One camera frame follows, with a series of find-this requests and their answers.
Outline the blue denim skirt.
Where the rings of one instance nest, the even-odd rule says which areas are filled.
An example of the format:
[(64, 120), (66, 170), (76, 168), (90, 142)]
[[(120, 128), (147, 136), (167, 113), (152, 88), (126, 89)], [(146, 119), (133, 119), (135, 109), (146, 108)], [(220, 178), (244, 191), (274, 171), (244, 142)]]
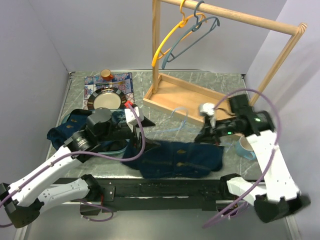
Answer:
[(199, 179), (223, 167), (224, 147), (198, 142), (163, 141), (161, 146), (144, 151), (123, 165), (137, 170), (145, 179)]

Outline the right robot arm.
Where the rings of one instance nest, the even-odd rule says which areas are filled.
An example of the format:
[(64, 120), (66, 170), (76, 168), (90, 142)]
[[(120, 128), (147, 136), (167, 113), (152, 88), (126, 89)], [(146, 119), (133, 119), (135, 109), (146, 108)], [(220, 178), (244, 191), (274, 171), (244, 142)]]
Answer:
[(301, 194), (289, 173), (278, 145), (280, 131), (275, 128), (269, 113), (255, 112), (245, 94), (228, 98), (228, 103), (233, 116), (223, 120), (217, 119), (217, 107), (213, 103), (198, 107), (204, 125), (195, 141), (219, 144), (221, 137), (242, 134), (253, 149), (262, 176), (255, 183), (236, 173), (221, 177), (220, 196), (227, 200), (236, 198), (220, 211), (221, 217), (234, 213), (241, 200), (252, 205), (264, 223), (293, 215), (309, 206), (309, 196)]

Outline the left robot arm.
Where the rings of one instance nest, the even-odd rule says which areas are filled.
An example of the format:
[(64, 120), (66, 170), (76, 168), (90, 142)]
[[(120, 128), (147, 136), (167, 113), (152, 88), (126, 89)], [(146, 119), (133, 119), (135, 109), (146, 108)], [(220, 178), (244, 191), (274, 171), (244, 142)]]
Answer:
[(0, 185), (0, 205), (10, 219), (9, 226), (23, 228), (45, 211), (69, 201), (94, 201), (104, 193), (98, 181), (85, 174), (77, 180), (51, 187), (62, 175), (80, 166), (91, 157), (103, 157), (102, 143), (132, 139), (137, 155), (121, 159), (129, 162), (138, 159), (146, 148), (145, 127), (155, 123), (143, 115), (136, 106), (124, 110), (124, 122), (117, 122), (108, 108), (98, 108), (87, 118), (84, 127), (73, 133), (56, 153), (20, 180)]

